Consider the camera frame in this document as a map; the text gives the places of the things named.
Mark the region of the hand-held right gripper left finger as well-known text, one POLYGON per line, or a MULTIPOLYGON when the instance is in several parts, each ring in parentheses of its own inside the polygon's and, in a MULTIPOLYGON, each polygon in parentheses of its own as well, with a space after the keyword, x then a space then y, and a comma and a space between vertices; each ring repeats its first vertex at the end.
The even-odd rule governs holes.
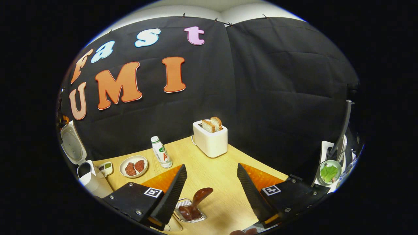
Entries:
POLYGON ((187 179, 185 164, 143 183, 128 182, 103 198, 103 203, 127 218, 163 230, 169 223, 187 179))

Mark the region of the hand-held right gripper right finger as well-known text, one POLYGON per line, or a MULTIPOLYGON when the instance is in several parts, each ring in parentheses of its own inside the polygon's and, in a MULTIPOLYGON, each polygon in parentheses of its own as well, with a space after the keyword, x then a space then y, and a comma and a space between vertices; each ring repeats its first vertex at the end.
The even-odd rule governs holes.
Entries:
POLYGON ((294 175, 281 180, 243 163, 237 166, 237 177, 264 228, 294 221, 323 202, 330 190, 318 184, 309 186, 294 175))

